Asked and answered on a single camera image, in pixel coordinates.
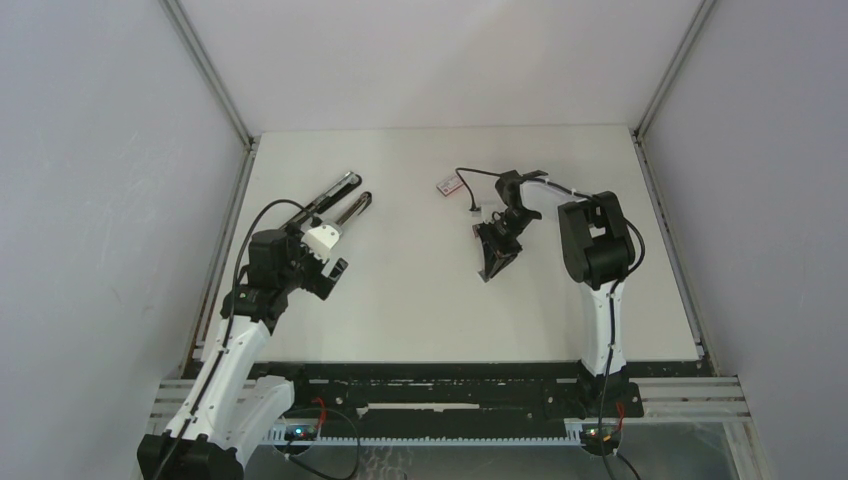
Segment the black stapler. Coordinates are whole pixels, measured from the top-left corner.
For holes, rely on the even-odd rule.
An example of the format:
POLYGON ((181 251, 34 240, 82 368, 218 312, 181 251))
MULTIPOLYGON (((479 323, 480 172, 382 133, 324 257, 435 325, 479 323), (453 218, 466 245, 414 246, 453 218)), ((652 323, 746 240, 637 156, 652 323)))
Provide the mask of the black stapler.
POLYGON ((285 223, 285 226, 290 224, 302 225, 313 215, 323 214, 349 193, 358 188, 362 182, 363 178, 361 175, 353 171, 348 171, 327 190, 309 202, 302 211, 291 217, 285 223))

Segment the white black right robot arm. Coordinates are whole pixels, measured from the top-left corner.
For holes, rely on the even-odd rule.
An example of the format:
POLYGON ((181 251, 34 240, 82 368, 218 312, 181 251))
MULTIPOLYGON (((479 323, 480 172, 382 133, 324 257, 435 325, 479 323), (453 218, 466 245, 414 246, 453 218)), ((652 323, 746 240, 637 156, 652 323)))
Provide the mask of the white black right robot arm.
POLYGON ((565 270, 581 287, 586 339, 580 365, 591 378, 578 388, 578 402, 589 415, 605 415, 618 400, 615 386, 605 377, 626 366, 620 342, 621 294, 627 278, 644 260, 644 239, 611 191, 589 194, 570 189, 549 180, 543 171, 499 173, 495 190, 505 208, 473 226, 481 244, 480 276, 485 282, 517 259, 523 250, 519 236, 542 218, 524 202, 526 184, 543 185, 569 199, 557 207, 560 244, 565 270))

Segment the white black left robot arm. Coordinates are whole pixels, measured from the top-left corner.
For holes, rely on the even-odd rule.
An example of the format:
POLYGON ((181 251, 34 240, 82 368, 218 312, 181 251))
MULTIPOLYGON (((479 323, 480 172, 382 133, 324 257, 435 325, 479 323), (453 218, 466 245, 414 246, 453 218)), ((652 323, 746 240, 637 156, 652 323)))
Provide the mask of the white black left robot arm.
POLYGON ((257 393, 244 403, 238 399, 290 294, 303 290, 325 300, 344 273, 347 262, 332 258, 342 236, 332 222, 250 232, 222 303, 211 357, 164 431, 145 435, 139 444, 143 478, 241 479, 275 420, 310 409, 311 388, 283 376, 260 378, 257 393))

